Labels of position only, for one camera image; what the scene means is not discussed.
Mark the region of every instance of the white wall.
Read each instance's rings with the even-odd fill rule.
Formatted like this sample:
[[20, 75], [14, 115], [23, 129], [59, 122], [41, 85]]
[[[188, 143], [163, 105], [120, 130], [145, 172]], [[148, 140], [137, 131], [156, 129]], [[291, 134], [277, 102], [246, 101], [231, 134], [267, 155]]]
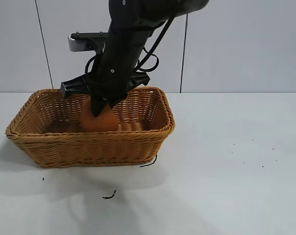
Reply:
[[[108, 0], [37, 0], [55, 88], [84, 73], [93, 52], [70, 33], [107, 31]], [[157, 49], [151, 86], [179, 92], [185, 16]], [[149, 48], [160, 30], [148, 42]], [[154, 63], [154, 58], [146, 65]], [[0, 1], [0, 92], [50, 88], [34, 0]], [[183, 92], [296, 92], [296, 0], [211, 0], [189, 15]]]
[[[47, 55], [53, 85], [60, 87], [62, 81], [84, 73], [85, 65], [94, 52], [71, 52], [67, 36], [79, 32], [107, 32], [110, 25], [108, 0], [38, 0], [39, 14], [46, 42]], [[149, 85], [158, 86], [167, 92], [179, 92], [185, 17], [175, 19], [167, 35], [156, 50], [160, 66], [150, 73]], [[160, 30], [149, 40], [147, 48], [156, 39]], [[147, 68], [154, 64], [152, 58]]]
[[0, 0], [0, 92], [51, 88], [34, 0]]
[[296, 0], [211, 0], [188, 23], [183, 92], [296, 92]]

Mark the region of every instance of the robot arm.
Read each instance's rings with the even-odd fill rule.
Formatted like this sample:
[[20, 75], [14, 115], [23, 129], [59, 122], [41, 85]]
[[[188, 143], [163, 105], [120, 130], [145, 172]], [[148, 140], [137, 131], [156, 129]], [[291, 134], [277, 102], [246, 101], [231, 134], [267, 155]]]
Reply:
[[107, 103], [113, 107], [126, 98], [128, 91], [149, 82], [146, 73], [136, 70], [149, 56], [137, 65], [147, 39], [154, 30], [165, 21], [168, 21], [165, 27], [169, 27], [174, 17], [200, 10], [208, 1], [109, 0], [111, 24], [108, 33], [76, 33], [69, 38], [71, 50], [93, 49], [96, 56], [91, 72], [88, 72], [88, 66], [92, 60], [86, 67], [85, 75], [62, 83], [63, 96], [90, 94], [94, 116]]

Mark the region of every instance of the basket rim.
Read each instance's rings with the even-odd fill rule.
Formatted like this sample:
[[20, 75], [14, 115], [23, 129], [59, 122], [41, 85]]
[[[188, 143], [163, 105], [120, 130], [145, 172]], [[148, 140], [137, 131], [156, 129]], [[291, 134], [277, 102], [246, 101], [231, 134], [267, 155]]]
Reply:
[[26, 134], [21, 134], [17, 131], [14, 130], [14, 126], [18, 125], [19, 123], [21, 123], [21, 121], [23, 120], [23, 117], [26, 115], [26, 112], [29, 108], [29, 106], [31, 106], [34, 102], [35, 99], [44, 93], [56, 93], [56, 92], [60, 92], [60, 89], [42, 89], [42, 90], [38, 90], [36, 92], [34, 92], [29, 99], [27, 100], [27, 102], [23, 105], [23, 107], [20, 109], [20, 111], [16, 114], [16, 116], [13, 118], [13, 120], [10, 122], [10, 124], [8, 125], [8, 127], [6, 128], [5, 134], [7, 135], [8, 138], [10, 139], [15, 139], [16, 138], [23, 138], [25, 141], [26, 140], [31, 140], [36, 141], [36, 142], [42, 142], [42, 141], [47, 141], [47, 139], [49, 139], [50, 141], [61, 141], [60, 138], [66, 136], [66, 137], [73, 137], [75, 139], [77, 139], [77, 136], [80, 136], [81, 138], [86, 138], [86, 139], [110, 139], [110, 137], [112, 138], [116, 138], [116, 137], [120, 137], [120, 138], [124, 138], [127, 137], [127, 139], [129, 139], [130, 137], [133, 139], [141, 139], [143, 138], [143, 135], [145, 135], [146, 137], [150, 137], [153, 138], [155, 137], [160, 137], [160, 134], [164, 134], [164, 135], [169, 135], [171, 132], [173, 132], [174, 128], [175, 128], [175, 121], [174, 121], [174, 117], [172, 114], [172, 111], [170, 109], [167, 97], [165, 95], [165, 93], [157, 87], [139, 87], [139, 88], [135, 88], [133, 91], [158, 91], [161, 94], [161, 102], [163, 107], [166, 110], [166, 115], [168, 118], [168, 123], [161, 129], [155, 129], [155, 130], [148, 130], [148, 131], [107, 131], [107, 132], [75, 132], [75, 133], [69, 133], [69, 132], [64, 132], [64, 133], [43, 133], [43, 134], [37, 134], [37, 133], [26, 133]]

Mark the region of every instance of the orange ball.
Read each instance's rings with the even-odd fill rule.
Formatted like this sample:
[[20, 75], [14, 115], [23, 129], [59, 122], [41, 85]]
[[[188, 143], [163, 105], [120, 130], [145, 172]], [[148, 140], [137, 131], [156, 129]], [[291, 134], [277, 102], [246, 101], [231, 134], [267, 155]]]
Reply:
[[117, 131], [119, 128], [119, 122], [109, 104], [97, 117], [93, 115], [90, 97], [81, 108], [80, 124], [86, 132]]

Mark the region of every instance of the wicker basket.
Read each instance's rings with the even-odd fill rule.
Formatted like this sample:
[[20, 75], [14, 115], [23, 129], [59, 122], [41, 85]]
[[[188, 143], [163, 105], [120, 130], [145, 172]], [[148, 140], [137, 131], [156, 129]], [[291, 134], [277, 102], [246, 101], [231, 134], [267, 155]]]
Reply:
[[118, 131], [84, 133], [78, 120], [86, 97], [63, 99], [60, 90], [37, 91], [6, 136], [43, 167], [139, 165], [152, 161], [174, 130], [164, 92], [143, 87], [114, 107]]

